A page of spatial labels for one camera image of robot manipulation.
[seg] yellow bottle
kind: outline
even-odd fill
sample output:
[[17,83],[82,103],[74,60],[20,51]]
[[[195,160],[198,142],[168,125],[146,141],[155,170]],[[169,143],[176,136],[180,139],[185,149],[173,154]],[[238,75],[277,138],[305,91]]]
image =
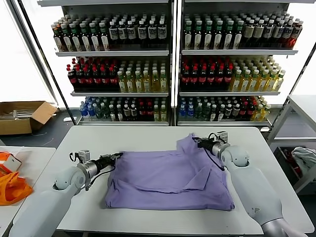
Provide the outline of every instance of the yellow bottle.
[[281,70],[281,72],[278,75],[278,80],[275,82],[275,84],[273,85],[273,91],[278,91],[284,81],[283,77],[285,74],[285,70]]
[[231,83],[231,91],[238,91],[238,86],[240,83],[240,75],[241,75],[241,70],[240,69],[236,70],[234,81]]
[[270,113],[271,105],[267,104],[265,109],[261,112],[259,121],[267,121]]
[[257,109],[256,109],[256,111],[253,113],[253,115],[251,116],[250,121],[259,121],[259,118],[260,118],[260,116],[261,116],[262,107],[263,107],[263,106],[262,106],[261,104],[259,104],[259,105],[257,106]]
[[152,88],[152,82],[150,80],[150,77],[148,75],[148,71],[145,70],[143,72],[144,74],[144,79],[143,79],[143,83],[144,83],[144,92],[151,92],[151,88]]
[[269,73],[268,69],[265,69],[262,72],[261,78],[257,81],[257,83],[255,85],[255,91],[263,91],[263,88],[265,87],[265,84],[266,84],[267,79],[268,79],[268,73]]
[[248,86],[246,88],[246,91],[255,91],[255,86],[256,86],[256,83],[257,83],[258,75],[259,75],[259,70],[255,69],[252,72],[252,77],[249,80],[249,83],[248,83]]
[[160,92],[160,82],[157,70],[153,70],[152,92]]
[[249,78],[250,78],[250,70],[247,69],[244,72],[243,79],[240,80],[240,83],[239,83],[239,86],[238,86],[238,91],[246,91],[246,88],[247,88],[248,83],[249,83]]
[[144,92],[144,83],[142,82],[140,71],[136,71],[135,75],[136,75],[136,91],[138,93]]
[[277,70],[272,70],[270,74],[270,78],[267,80],[266,85],[263,88],[264,91],[272,91],[273,85],[276,82],[276,75],[277,75]]
[[168,92],[167,90],[167,79],[166,79],[166,70],[162,69],[160,71],[160,90],[161,92]]

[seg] orange plastic bag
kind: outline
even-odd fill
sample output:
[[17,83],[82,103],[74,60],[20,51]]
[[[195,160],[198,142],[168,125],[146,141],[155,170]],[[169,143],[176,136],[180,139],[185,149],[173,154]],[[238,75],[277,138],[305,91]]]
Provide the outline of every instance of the orange plastic bag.
[[24,178],[19,178],[19,172],[3,175],[0,172],[0,206],[14,204],[33,192]]

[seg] purple t-shirt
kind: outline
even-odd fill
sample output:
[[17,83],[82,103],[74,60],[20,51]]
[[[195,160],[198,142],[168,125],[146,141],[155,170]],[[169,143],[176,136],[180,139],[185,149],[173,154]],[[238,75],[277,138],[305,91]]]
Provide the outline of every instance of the purple t-shirt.
[[192,137],[179,140],[175,151],[123,152],[109,177],[106,205],[146,210],[234,209],[225,172]]

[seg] white shelf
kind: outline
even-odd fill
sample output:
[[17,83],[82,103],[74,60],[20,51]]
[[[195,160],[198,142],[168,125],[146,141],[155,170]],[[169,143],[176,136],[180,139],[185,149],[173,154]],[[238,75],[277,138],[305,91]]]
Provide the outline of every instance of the white shelf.
[[58,57],[120,57],[120,56],[168,56],[169,50],[125,50],[125,51],[89,51],[89,52],[56,52]]
[[253,127],[270,127],[269,121],[265,122],[251,122],[251,121],[178,121],[178,126],[253,126]]
[[184,49],[183,55],[294,55],[298,50],[292,49]]
[[167,92],[159,93],[121,93],[121,92],[72,92],[72,96],[93,96],[93,97],[167,97]]
[[180,92],[180,96],[252,96],[252,95],[279,95],[278,91],[255,91],[255,92],[240,92],[240,91],[222,91],[222,92]]
[[144,4],[168,3],[168,0],[42,0],[40,6],[78,6],[78,5],[104,5],[104,4]]

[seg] refrigerated display shelf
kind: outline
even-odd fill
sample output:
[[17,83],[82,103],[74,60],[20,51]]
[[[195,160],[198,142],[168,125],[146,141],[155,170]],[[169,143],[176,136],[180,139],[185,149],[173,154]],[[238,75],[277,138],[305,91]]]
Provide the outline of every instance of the refrigerated display shelf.
[[293,49],[184,49],[182,55],[294,55]]
[[167,97],[167,92],[153,93],[121,93],[121,92],[72,92],[72,96],[92,96],[92,97]]
[[42,0],[38,5],[44,6],[78,6],[78,5],[105,5],[105,4],[144,4],[168,3],[168,0]]
[[279,91],[213,91],[213,92],[180,92],[180,96],[252,96],[252,95],[279,95]]
[[124,50],[124,51],[85,51],[85,52],[56,52],[58,57],[121,57],[121,56],[168,56],[169,50]]

